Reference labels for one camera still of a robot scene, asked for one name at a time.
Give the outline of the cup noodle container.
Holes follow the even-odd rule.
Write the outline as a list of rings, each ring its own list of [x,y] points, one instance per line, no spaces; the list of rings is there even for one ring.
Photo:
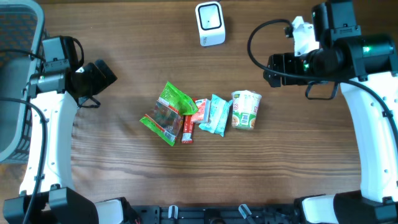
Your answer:
[[[233,100],[232,127],[254,129],[262,96],[249,90],[234,91],[231,96]]]

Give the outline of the light blue tissue pack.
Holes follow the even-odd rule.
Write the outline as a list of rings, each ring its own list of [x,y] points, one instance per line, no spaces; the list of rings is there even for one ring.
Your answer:
[[[229,116],[232,100],[226,101],[219,96],[212,94],[209,122],[201,123],[199,128],[212,134],[219,134],[224,137],[226,123]]]

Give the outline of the green gummy candy bag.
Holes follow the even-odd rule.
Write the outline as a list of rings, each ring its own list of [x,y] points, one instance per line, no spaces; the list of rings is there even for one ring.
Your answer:
[[[194,115],[197,111],[192,98],[167,82],[154,108],[146,113],[140,122],[167,144],[174,146],[183,126],[184,116]]]

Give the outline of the grey plastic shopping basket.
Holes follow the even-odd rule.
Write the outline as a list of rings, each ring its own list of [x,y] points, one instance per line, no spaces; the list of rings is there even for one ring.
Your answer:
[[[30,76],[44,58],[48,36],[41,6],[31,0],[1,1],[1,97],[27,100]],[[25,104],[1,102],[1,163],[26,164],[31,137],[31,110]]]

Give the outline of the orange small carton box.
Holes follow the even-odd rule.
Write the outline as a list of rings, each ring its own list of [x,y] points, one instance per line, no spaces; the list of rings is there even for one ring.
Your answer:
[[[198,111],[192,116],[193,123],[208,123],[210,118],[211,100],[204,98],[195,100]]]

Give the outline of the red snack bar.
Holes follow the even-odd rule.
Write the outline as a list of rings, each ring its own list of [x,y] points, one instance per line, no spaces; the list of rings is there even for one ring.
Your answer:
[[[194,122],[192,121],[192,115],[185,116],[183,123],[182,144],[193,143],[193,128]]]

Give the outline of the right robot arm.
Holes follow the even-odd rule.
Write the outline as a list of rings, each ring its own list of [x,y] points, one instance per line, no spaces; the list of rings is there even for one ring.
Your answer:
[[[312,22],[285,23],[292,53],[263,67],[270,86],[333,83],[353,120],[361,166],[359,190],[295,201],[302,223],[397,222],[397,49],[387,34],[364,35],[351,1],[312,8]]]

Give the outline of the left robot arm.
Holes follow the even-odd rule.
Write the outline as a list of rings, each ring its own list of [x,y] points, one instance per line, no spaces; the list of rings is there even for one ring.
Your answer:
[[[76,112],[117,79],[103,60],[84,63],[73,37],[43,40],[43,69],[27,85],[32,110],[28,167],[19,196],[7,199],[3,215],[8,223],[125,223],[133,215],[125,198],[92,202],[73,188],[72,127]]]

